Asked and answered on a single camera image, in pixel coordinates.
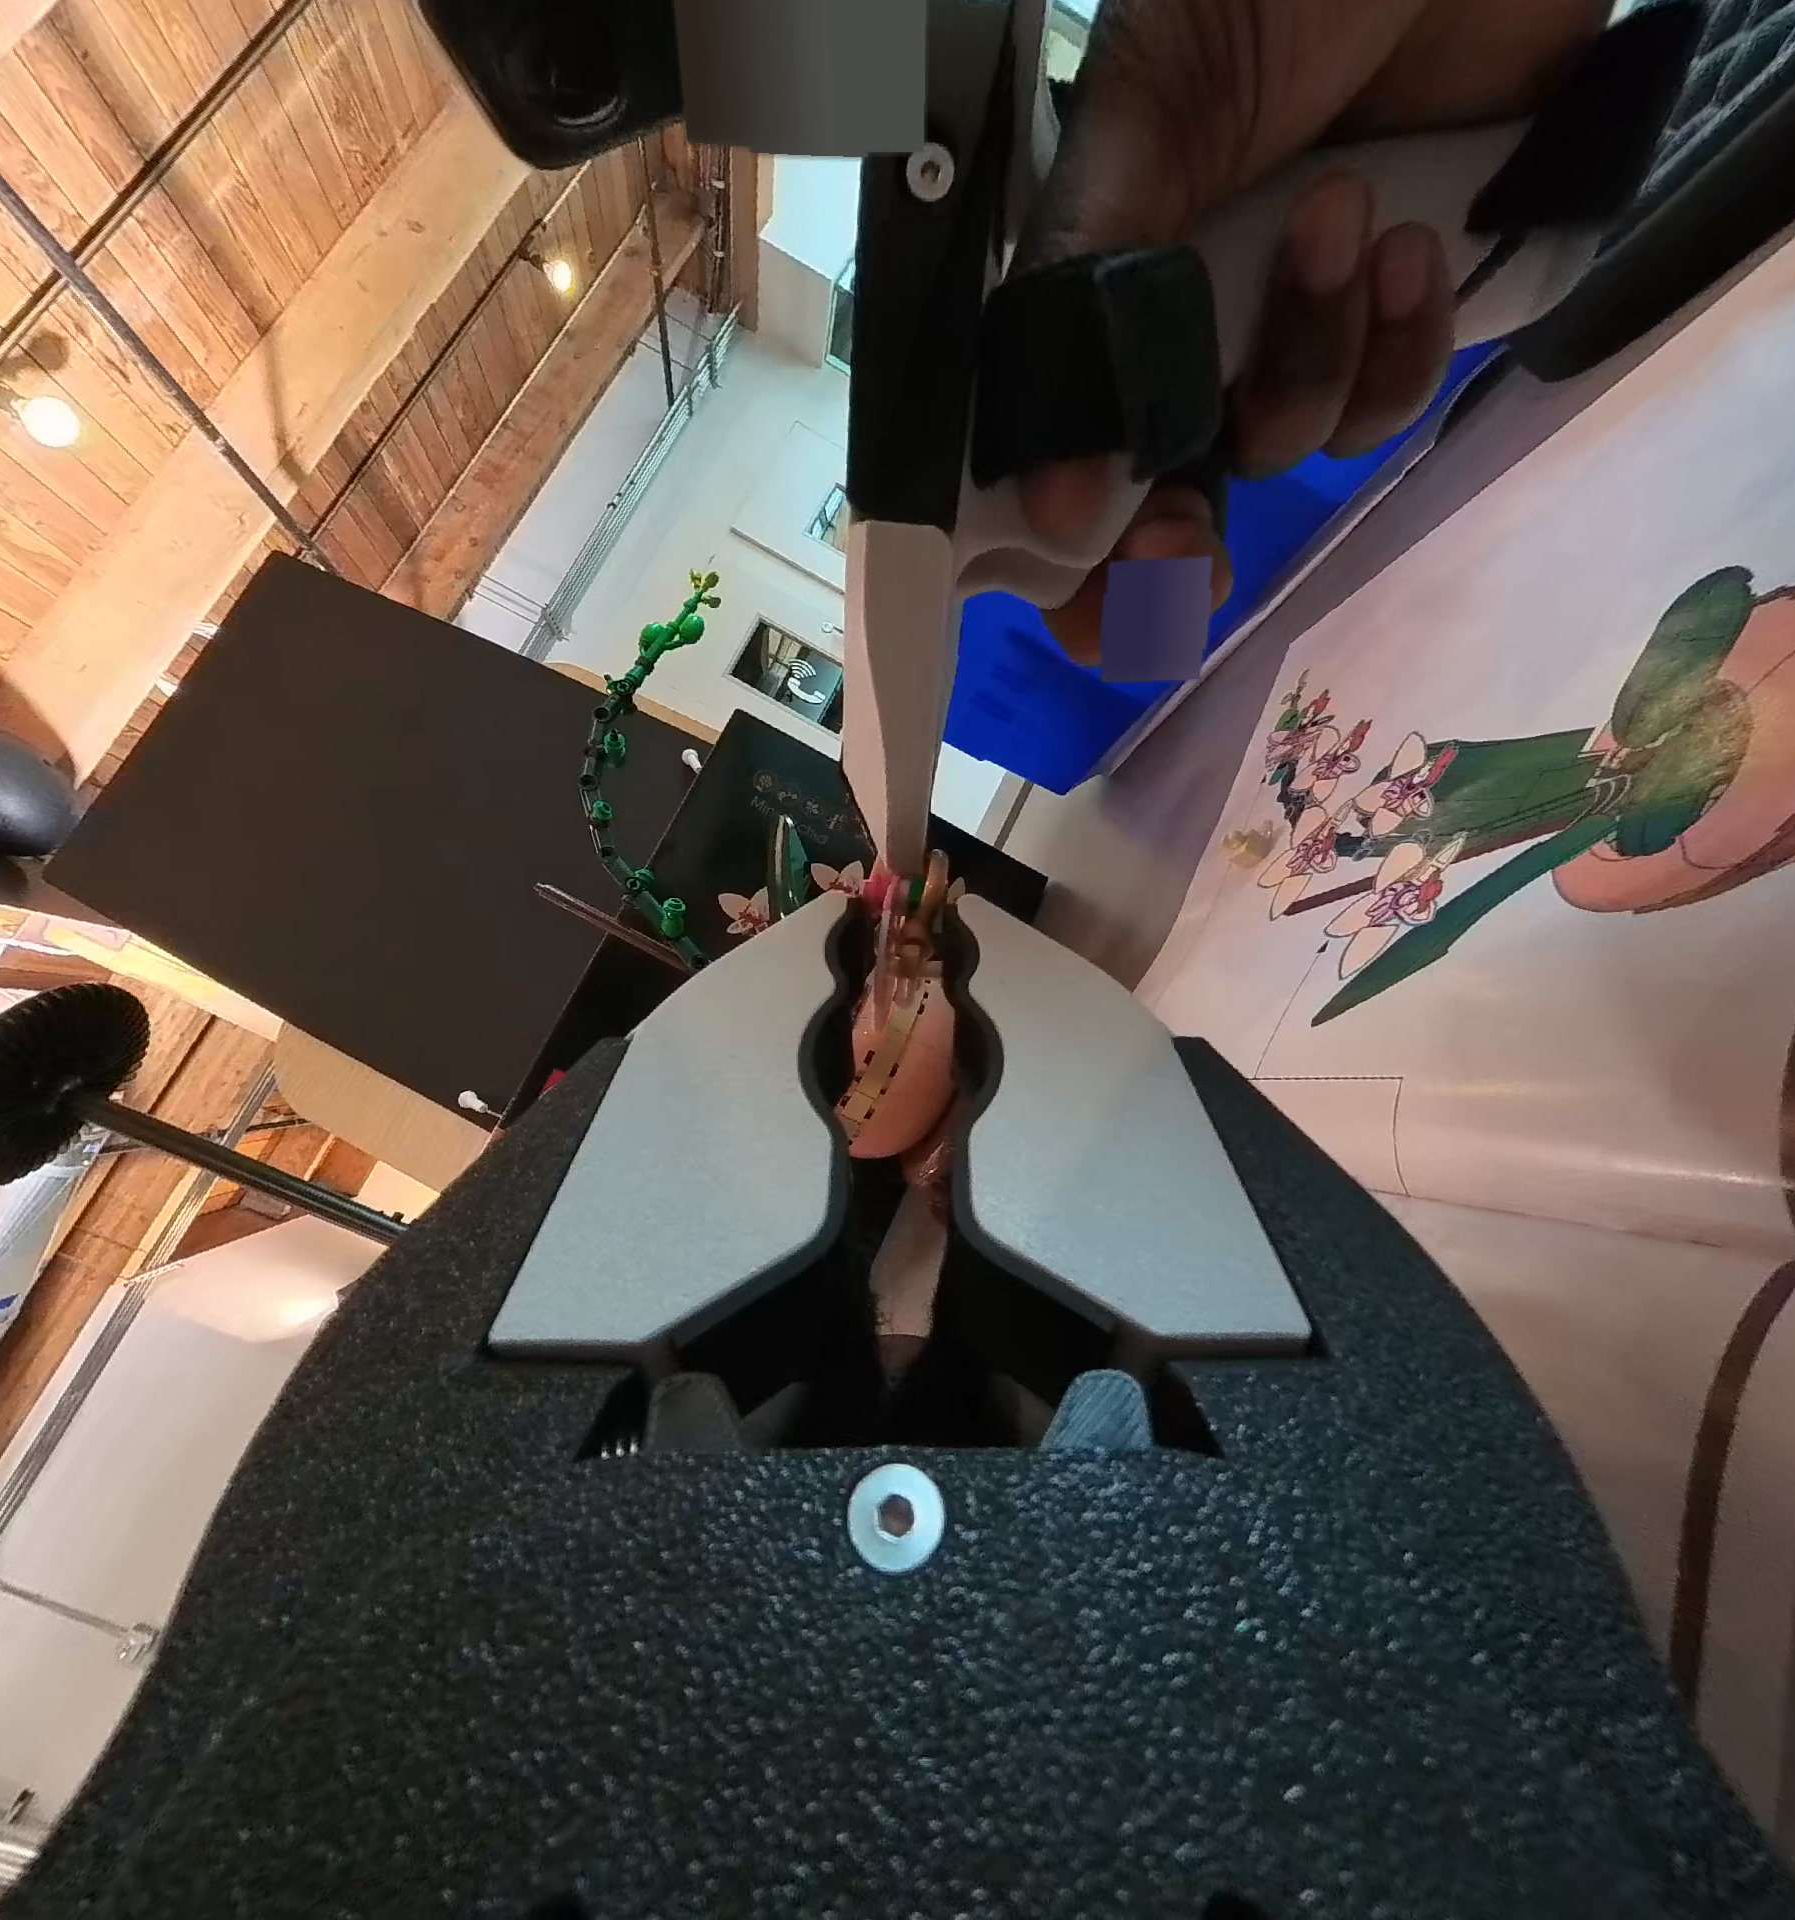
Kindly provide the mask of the pink brick flower pot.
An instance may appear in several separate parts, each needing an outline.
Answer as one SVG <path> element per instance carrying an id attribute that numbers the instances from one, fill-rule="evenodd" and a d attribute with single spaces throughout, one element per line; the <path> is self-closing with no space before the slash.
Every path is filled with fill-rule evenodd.
<path id="1" fill-rule="evenodd" d="M 876 1019 L 864 991 L 852 1019 L 854 1073 L 837 1104 L 852 1160 L 896 1160 L 910 1186 L 939 1188 L 954 1163 L 957 1014 L 930 962 L 908 1005 Z"/>

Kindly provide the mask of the person's right hand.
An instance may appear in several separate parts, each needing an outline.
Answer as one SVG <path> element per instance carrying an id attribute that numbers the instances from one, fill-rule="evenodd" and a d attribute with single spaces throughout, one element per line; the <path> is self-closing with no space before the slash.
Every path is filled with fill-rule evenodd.
<path id="1" fill-rule="evenodd" d="M 1206 210 L 1328 145 L 1522 119 L 1610 3 L 1101 3 L 1011 277 L 1184 241 Z M 1256 345 L 1227 379 L 1231 465 L 1355 456 L 1420 417 L 1453 352 L 1435 235 L 1382 230 L 1360 181 L 1291 208 Z"/>

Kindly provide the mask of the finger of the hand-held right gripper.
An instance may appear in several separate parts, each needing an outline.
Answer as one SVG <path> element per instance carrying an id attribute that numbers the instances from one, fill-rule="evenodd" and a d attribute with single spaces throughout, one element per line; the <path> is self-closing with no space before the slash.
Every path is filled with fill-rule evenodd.
<path id="1" fill-rule="evenodd" d="M 957 661 L 954 545 L 854 514 L 845 539 L 841 766 L 885 870 L 929 863 L 932 784 Z"/>

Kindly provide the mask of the black brick set box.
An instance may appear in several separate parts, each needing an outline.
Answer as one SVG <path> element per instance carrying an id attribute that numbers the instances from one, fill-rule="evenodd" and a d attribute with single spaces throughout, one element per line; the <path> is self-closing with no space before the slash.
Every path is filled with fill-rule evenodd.
<path id="1" fill-rule="evenodd" d="M 854 891 L 872 849 L 834 757 L 774 723 L 738 712 L 705 744 L 651 712 L 619 723 L 621 765 L 605 763 L 576 793 L 573 873 L 531 885 L 539 920 L 570 932 L 568 987 L 535 1042 L 503 1119 L 525 1109 L 591 1045 L 624 1037 L 686 982 L 654 923 L 611 880 L 596 856 L 589 802 L 609 819 L 602 844 L 651 879 L 643 901 L 677 900 L 684 932 L 705 962 L 745 943 L 771 916 L 769 857 L 778 821 L 795 829 L 812 891 Z"/>

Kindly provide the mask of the black flat panel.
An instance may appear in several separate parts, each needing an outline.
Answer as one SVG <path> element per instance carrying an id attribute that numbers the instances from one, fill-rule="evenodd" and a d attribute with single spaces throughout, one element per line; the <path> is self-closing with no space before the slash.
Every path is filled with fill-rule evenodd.
<path id="1" fill-rule="evenodd" d="M 602 694 L 288 556 L 260 564 L 45 879 L 339 1055 L 490 1124 L 562 1064 L 617 918 Z"/>

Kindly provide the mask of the pink and gold flower assembly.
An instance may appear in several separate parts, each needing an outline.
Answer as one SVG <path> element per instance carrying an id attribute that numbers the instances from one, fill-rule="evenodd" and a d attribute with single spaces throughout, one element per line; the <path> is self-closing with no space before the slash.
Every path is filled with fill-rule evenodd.
<path id="1" fill-rule="evenodd" d="M 914 877 L 883 868 L 872 875 L 864 900 L 876 909 L 876 940 L 859 1014 L 875 1041 L 910 1030 L 921 1014 L 940 973 L 937 940 L 959 890 L 945 849 L 930 849 Z"/>

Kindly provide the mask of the black honeycomb seat cushion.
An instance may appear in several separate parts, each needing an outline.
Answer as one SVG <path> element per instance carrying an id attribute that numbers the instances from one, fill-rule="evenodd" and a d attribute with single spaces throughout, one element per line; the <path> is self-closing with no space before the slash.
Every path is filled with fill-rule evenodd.
<path id="1" fill-rule="evenodd" d="M 1702 12 L 1634 216 L 1671 198 L 1795 89 L 1795 1 L 1704 1 Z"/>

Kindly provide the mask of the black ribbed disc stand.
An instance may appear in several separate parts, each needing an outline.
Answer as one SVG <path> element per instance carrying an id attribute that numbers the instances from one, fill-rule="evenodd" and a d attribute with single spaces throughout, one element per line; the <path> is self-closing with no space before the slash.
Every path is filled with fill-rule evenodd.
<path id="1" fill-rule="evenodd" d="M 110 982 L 55 987 L 0 1011 L 0 1186 L 98 1125 L 376 1245 L 402 1236 L 391 1216 L 121 1104 L 115 1090 L 134 1079 L 147 1045 L 141 999 Z"/>

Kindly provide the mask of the building instruction booklet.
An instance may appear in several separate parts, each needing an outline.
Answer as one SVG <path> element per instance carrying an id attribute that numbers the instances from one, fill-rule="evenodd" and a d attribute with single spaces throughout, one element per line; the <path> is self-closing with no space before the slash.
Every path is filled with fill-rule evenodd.
<path id="1" fill-rule="evenodd" d="M 1407 817 L 1271 856 L 1270 703 L 1146 994 L 1486 1314 L 1795 1847 L 1795 223 L 1395 505 L 1273 689 Z"/>

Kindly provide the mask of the blue plastic bin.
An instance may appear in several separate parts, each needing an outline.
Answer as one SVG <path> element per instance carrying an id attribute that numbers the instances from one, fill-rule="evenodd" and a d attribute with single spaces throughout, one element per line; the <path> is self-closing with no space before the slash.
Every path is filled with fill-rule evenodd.
<path id="1" fill-rule="evenodd" d="M 1314 452 L 1280 476 L 1229 481 L 1231 589 L 1208 617 L 1206 665 L 1435 415 L 1427 411 L 1411 430 L 1356 459 Z M 1176 682 L 1105 682 L 1096 667 L 1071 661 L 1057 646 L 1041 611 L 991 589 L 962 611 L 945 744 L 1064 796 L 1096 775 L 1123 738 L 1178 689 Z"/>

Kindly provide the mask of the green brick plant stem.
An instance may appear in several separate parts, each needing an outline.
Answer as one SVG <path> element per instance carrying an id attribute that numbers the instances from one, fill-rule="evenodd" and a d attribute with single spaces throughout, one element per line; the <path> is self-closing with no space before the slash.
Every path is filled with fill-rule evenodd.
<path id="1" fill-rule="evenodd" d="M 709 957 L 691 938 L 689 913 L 681 897 L 665 891 L 651 868 L 630 863 L 615 840 L 615 813 L 605 791 L 606 772 L 619 770 L 627 757 L 627 719 L 659 665 L 672 653 L 696 644 L 704 631 L 704 612 L 721 606 L 718 576 L 712 569 L 689 574 L 689 592 L 668 619 L 641 627 L 630 668 L 606 678 L 596 695 L 582 751 L 578 791 L 582 819 L 596 864 L 617 890 L 630 912 L 636 936 L 654 955 L 681 973 L 697 973 Z"/>

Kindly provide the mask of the dark wall sign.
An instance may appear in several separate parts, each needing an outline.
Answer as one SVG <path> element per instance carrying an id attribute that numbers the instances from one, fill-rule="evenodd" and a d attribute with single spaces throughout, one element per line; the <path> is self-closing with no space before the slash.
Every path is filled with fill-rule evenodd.
<path id="1" fill-rule="evenodd" d="M 750 624 L 728 674 L 794 719 L 841 733 L 841 661 L 764 615 Z"/>

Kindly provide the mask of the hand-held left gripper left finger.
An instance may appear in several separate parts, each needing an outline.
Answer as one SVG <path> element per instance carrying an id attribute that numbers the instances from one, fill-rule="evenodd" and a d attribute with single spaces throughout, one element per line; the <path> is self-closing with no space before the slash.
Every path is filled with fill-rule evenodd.
<path id="1" fill-rule="evenodd" d="M 852 905 L 807 900 L 633 1028 L 490 1347 L 688 1347 L 837 1236 L 847 1168 L 816 1041 Z"/>

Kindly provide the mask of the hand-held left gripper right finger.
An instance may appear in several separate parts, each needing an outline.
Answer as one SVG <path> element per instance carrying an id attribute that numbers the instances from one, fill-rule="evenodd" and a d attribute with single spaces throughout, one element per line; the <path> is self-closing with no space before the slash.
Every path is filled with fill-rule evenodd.
<path id="1" fill-rule="evenodd" d="M 1130 1343 L 1306 1343 L 1312 1321 L 1169 1030 L 987 900 L 962 900 L 959 927 L 981 1076 L 956 1214 L 975 1251 Z"/>

